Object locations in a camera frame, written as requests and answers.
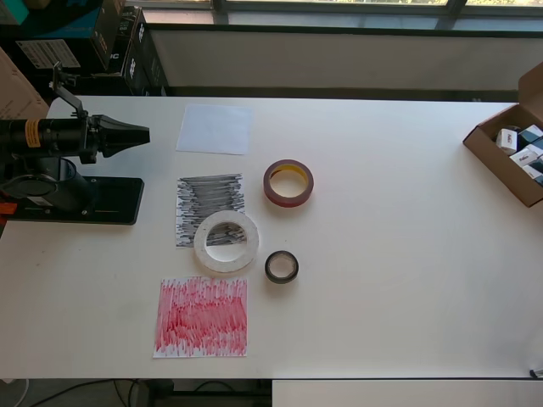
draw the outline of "tape roll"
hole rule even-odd
[[[220,261],[211,257],[207,251],[207,237],[211,229],[224,223],[233,223],[244,230],[247,239],[245,251],[234,260]],[[222,210],[208,216],[198,227],[194,235],[194,252],[199,262],[210,270],[218,273],[232,273],[243,269],[256,257],[258,252],[258,231],[255,223],[246,215],[235,210]]]
[[[300,195],[296,197],[284,197],[273,190],[272,177],[277,172],[285,170],[297,172],[304,178],[306,187]],[[268,168],[264,174],[264,194],[275,205],[283,208],[295,208],[296,206],[304,204],[307,199],[309,199],[314,185],[315,182],[313,181],[313,175],[311,174],[311,171],[309,171],[309,168],[293,159],[282,159],[281,161],[277,161],[276,163],[270,165],[270,168]]]
[[[292,271],[285,277],[276,276],[275,274],[273,274],[272,271],[273,261],[282,257],[290,261],[292,264]],[[264,265],[264,271],[266,272],[266,276],[271,282],[275,282],[276,284],[286,284],[288,282],[291,282],[298,275],[298,269],[298,260],[294,257],[292,253],[287,252],[286,250],[279,250],[278,252],[270,254],[268,259],[266,260],[266,264]]]

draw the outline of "cable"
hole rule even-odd
[[[23,402],[23,400],[25,399],[26,397],[26,394],[28,393],[28,387],[30,387],[31,385],[31,381],[29,379],[26,379],[26,385],[25,385],[25,391],[23,392],[23,394],[20,396],[20,399],[17,403],[15,403],[14,407],[19,407],[20,404]]]
[[[196,387],[194,389],[195,392],[198,392],[198,390],[200,390],[200,388],[202,388],[203,386],[207,386],[208,384],[221,384],[222,386],[224,387],[227,387],[228,390],[230,390],[231,392],[235,392],[236,390],[234,390],[234,387],[230,386],[228,383],[224,383],[224,382],[221,382],[220,380],[209,380],[207,382],[203,382],[202,384],[200,384],[198,387]]]
[[[130,385],[130,390],[128,390],[128,407],[132,407],[132,390],[137,384],[139,384],[138,380],[132,382],[132,384]]]
[[[132,385],[137,382],[137,380],[131,380],[131,379],[119,379],[119,380],[127,380],[129,382],[132,382]],[[103,379],[103,380],[95,380],[94,382],[85,382],[85,383],[76,384],[75,386],[66,388],[62,392],[58,392],[56,394],[53,394],[52,396],[49,396],[49,397],[47,397],[45,399],[42,399],[42,400],[32,404],[29,407],[37,407],[38,405],[42,405],[44,403],[47,403],[47,401],[52,400],[52,399],[56,399],[58,396],[66,394],[66,393],[68,393],[68,392],[70,392],[72,390],[75,390],[76,388],[79,388],[79,387],[85,387],[85,386],[90,386],[92,384],[107,383],[107,382],[113,382],[113,381],[114,381],[113,379]]]
[[[119,396],[120,402],[122,403],[122,405],[124,405],[126,407],[125,400],[123,400],[122,396],[120,395],[120,391],[119,391],[119,388],[117,387],[117,381],[116,380],[113,380],[113,386],[115,387],[115,392],[117,393],[117,396]]]

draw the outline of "red tape roll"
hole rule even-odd
[[[271,184],[272,177],[277,172],[285,170],[295,171],[304,178],[306,188],[300,195],[296,197],[284,197],[273,190]],[[270,165],[270,168],[268,168],[264,174],[264,194],[275,205],[283,208],[295,208],[296,206],[304,204],[307,199],[309,199],[314,185],[313,175],[311,174],[311,171],[309,171],[309,168],[293,159],[282,159],[281,161],[277,161]]]

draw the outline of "black box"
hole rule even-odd
[[[151,32],[147,29],[143,11],[139,7],[126,6],[122,12],[117,40],[131,38],[142,56],[143,68],[152,87],[168,86],[168,80],[156,52]]]
[[[27,76],[108,68],[125,0],[53,0],[20,26],[2,26],[0,45]]]
[[[109,67],[103,74],[79,76],[76,87],[66,88],[81,95],[145,96],[149,82],[141,55],[132,42],[116,42]]]

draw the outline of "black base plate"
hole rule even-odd
[[[17,203],[13,215],[4,215],[8,220],[60,223],[99,223],[106,225],[134,225],[142,200],[143,181],[139,178],[114,178],[108,176],[85,176],[96,188],[96,200],[82,212],[63,212],[55,208],[38,206],[29,199],[7,199]]]

